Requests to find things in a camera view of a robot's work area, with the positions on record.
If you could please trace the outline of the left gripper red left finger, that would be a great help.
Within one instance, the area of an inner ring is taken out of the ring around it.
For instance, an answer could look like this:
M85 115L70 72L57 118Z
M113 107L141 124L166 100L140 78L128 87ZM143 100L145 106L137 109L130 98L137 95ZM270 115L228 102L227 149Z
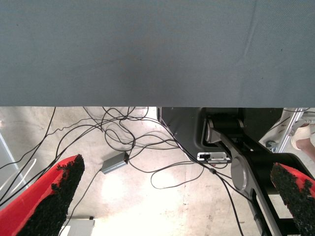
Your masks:
M84 170L80 154L54 165L0 211L0 234L57 236Z

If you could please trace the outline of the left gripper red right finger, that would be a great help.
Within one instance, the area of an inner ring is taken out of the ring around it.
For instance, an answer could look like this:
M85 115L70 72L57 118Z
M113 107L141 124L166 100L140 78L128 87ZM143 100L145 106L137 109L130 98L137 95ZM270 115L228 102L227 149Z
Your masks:
M293 167L274 163L271 182L302 236L315 234L315 180Z

